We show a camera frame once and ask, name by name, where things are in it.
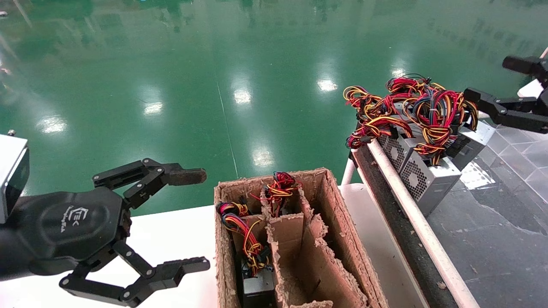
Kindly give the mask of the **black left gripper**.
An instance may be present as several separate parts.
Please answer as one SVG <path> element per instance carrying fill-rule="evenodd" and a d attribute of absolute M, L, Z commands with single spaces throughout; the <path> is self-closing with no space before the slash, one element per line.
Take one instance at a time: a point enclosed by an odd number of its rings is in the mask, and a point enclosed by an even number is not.
<path fill-rule="evenodd" d="M 167 261 L 153 267 L 125 243 L 130 209 L 137 209 L 164 186 L 201 184 L 203 168 L 151 158 L 92 177 L 96 189 L 24 196 L 9 217 L 9 275 L 58 275 L 72 271 L 59 287 L 73 296 L 136 308 L 154 292 L 176 288 L 184 275 L 207 271 L 205 257 Z M 112 190 L 126 187 L 123 199 Z M 139 278 L 126 287 L 86 277 L 120 257 Z"/>

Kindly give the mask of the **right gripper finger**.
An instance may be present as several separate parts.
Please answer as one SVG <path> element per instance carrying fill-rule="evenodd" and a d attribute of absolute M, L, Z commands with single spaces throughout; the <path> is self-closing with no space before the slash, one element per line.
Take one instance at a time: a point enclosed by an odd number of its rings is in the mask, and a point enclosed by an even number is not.
<path fill-rule="evenodd" d="M 505 69 L 530 76 L 539 81 L 542 86 L 548 84 L 548 60 L 546 58 L 535 56 L 521 58 L 509 55 L 503 59 L 502 66 Z"/>
<path fill-rule="evenodd" d="M 478 110 L 487 114 L 495 124 L 539 134 L 548 132 L 547 90 L 543 90 L 538 98 L 516 96 L 501 99 L 467 88 L 464 98 L 475 103 Z"/>

